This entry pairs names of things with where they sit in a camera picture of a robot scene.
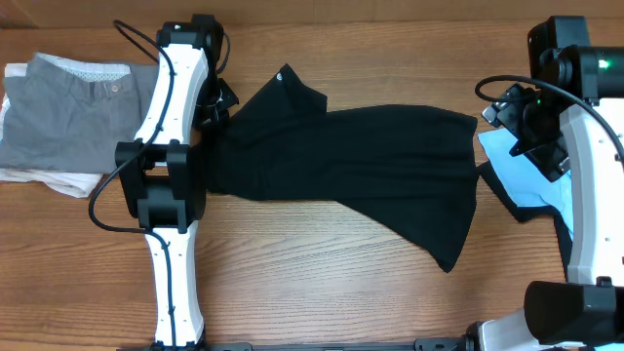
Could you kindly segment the black polo shirt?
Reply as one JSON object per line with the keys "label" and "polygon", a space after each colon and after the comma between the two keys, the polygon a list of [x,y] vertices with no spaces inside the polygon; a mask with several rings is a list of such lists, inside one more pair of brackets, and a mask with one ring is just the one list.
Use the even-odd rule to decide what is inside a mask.
{"label": "black polo shirt", "polygon": [[289,66],[206,140],[205,184],[254,201],[332,200],[459,259],[476,210],[474,117],[428,105],[328,110]]}

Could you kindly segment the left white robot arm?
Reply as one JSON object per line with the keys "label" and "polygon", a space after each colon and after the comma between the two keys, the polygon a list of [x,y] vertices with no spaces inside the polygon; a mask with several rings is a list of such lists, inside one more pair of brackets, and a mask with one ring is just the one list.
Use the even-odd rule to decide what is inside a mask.
{"label": "left white robot arm", "polygon": [[196,288],[195,240],[206,207],[201,146],[225,124],[238,97],[220,73],[229,39],[212,15],[168,21],[155,41],[159,72],[133,140],[115,150],[129,212],[150,250],[157,296],[153,350],[204,350],[205,324]]}

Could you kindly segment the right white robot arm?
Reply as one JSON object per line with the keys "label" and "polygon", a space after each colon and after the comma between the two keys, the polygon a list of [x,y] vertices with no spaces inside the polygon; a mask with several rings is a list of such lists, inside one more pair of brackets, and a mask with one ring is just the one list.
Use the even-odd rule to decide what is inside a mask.
{"label": "right white robot arm", "polygon": [[457,350],[594,349],[623,340],[623,51],[591,44],[581,16],[552,16],[527,36],[530,73],[509,76],[484,118],[514,137],[548,180],[571,181],[561,237],[566,277],[534,281],[523,307],[477,323]]}

